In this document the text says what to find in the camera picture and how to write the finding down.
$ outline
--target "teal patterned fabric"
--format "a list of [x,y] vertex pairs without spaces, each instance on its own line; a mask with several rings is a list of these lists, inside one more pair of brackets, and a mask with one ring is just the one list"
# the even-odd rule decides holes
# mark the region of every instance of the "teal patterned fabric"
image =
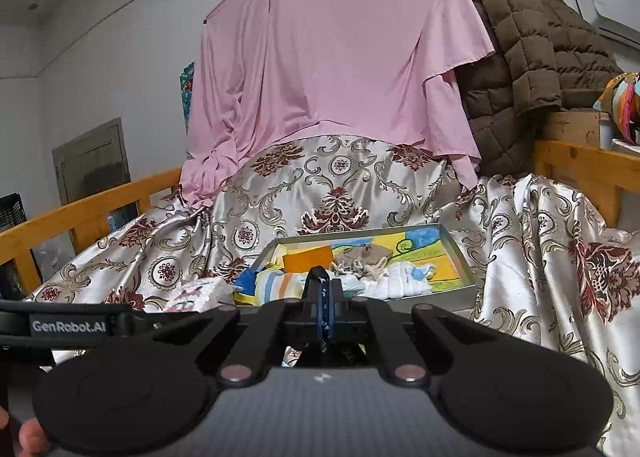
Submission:
[[193,68],[191,62],[180,75],[180,89],[182,91],[182,113],[184,114],[184,128],[189,128],[189,113],[191,112],[191,92],[193,91]]

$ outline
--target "pink sheet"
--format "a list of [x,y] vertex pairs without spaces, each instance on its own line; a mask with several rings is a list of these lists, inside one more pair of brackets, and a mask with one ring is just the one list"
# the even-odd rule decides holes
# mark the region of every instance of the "pink sheet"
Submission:
[[195,66],[184,194],[209,198],[264,148],[319,134],[420,145],[472,188],[452,69],[492,52],[471,0],[224,0]]

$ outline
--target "wooden bed frame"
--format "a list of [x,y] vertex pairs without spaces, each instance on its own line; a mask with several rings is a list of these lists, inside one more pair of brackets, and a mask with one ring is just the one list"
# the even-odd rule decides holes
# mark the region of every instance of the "wooden bed frame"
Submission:
[[[640,157],[563,142],[538,141],[534,162],[535,172],[540,176],[551,176],[552,167],[571,172],[578,189],[593,202],[609,227],[618,222],[622,189],[640,193]],[[0,263],[13,260],[22,290],[31,293],[41,284],[31,248],[70,231],[74,249],[80,253],[109,234],[109,212],[134,202],[142,214],[152,207],[151,195],[168,188],[174,190],[179,180],[180,169],[176,168],[72,202],[3,231]]]

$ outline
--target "round black disc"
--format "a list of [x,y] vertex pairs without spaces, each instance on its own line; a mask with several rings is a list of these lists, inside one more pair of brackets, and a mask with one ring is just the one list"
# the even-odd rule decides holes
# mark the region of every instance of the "round black disc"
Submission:
[[183,348],[114,340],[40,380],[33,408],[44,432],[84,455],[142,453],[190,431],[207,382]]
[[490,344],[465,347],[440,398],[459,429],[518,453],[595,445],[613,407],[607,382],[584,363]]

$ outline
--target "air conditioner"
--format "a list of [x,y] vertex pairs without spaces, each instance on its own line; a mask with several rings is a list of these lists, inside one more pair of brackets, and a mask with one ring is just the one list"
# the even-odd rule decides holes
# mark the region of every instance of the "air conditioner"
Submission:
[[640,49],[640,0],[575,0],[582,18],[602,36]]

